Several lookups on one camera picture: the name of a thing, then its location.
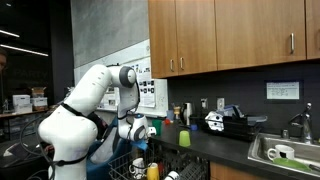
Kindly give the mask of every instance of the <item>whiteboard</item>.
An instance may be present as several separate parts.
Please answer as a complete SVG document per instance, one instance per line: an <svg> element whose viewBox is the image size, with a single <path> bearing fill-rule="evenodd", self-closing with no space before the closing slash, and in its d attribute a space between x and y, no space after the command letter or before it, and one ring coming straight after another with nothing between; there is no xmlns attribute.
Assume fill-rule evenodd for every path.
<svg viewBox="0 0 320 180"><path fill-rule="evenodd" d="M74 69L75 84L77 84L81 77L95 64L103 64L105 66L126 65L133 62L138 62L143 59L150 61L150 41L145 40L121 51L115 52L108 56L102 57L98 60L92 61L88 64L82 65ZM168 110L168 88L166 79L154 79L155 88L155 106L154 107L142 107L139 106L137 113L144 114L149 117L165 117ZM116 109L110 108L98 108L101 111L112 111Z"/></svg>

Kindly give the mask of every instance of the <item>white paper sign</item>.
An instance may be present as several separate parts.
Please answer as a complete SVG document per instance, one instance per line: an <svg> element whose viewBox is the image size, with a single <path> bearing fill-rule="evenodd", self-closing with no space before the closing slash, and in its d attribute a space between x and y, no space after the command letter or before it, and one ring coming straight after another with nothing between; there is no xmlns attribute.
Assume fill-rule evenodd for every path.
<svg viewBox="0 0 320 180"><path fill-rule="evenodd" d="M299 82L268 82L267 99L299 100Z"/></svg>

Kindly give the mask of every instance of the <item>dish rack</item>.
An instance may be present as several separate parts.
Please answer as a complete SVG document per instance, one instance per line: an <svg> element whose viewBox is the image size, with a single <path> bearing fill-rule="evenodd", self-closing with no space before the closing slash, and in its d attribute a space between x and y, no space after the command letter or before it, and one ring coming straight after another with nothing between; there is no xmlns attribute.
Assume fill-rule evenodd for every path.
<svg viewBox="0 0 320 180"><path fill-rule="evenodd" d="M148 148L146 151L129 152L109 163L110 177L113 180L134 180L133 174L129 172L129 166L136 158L143 158L145 167L155 162L158 164L160 179L165 179L171 171L177 172L178 180L206 180L208 179L209 163L205 159L181 153L176 150Z"/></svg>

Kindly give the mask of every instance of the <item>cabinet handle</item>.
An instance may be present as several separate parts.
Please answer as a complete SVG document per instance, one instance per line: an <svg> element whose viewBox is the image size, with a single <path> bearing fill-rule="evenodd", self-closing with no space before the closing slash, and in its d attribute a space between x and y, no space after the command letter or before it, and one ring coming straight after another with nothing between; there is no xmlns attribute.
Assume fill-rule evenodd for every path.
<svg viewBox="0 0 320 180"><path fill-rule="evenodd" d="M173 70L173 60L172 60L172 59L170 59L170 70L171 70L172 72L174 72L174 70Z"/></svg>
<svg viewBox="0 0 320 180"><path fill-rule="evenodd" d="M183 57L180 58L180 68L181 68L182 70L184 70L184 68L183 68Z"/></svg>
<svg viewBox="0 0 320 180"><path fill-rule="evenodd" d="M294 53L294 34L293 33L290 34L290 38L291 38L291 52L290 52L290 54L293 54Z"/></svg>

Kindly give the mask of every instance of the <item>upper cabinet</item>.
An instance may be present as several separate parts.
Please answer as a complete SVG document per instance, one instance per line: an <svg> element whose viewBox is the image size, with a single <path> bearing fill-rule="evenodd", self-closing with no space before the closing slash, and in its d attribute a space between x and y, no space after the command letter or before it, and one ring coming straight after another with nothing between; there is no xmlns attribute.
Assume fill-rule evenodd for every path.
<svg viewBox="0 0 320 180"><path fill-rule="evenodd" d="M307 59L320 58L319 7L319 0L306 0Z"/></svg>
<svg viewBox="0 0 320 180"><path fill-rule="evenodd" d="M217 70L214 0L149 0L153 78Z"/></svg>
<svg viewBox="0 0 320 180"><path fill-rule="evenodd" d="M215 2L218 70L306 59L304 0Z"/></svg>

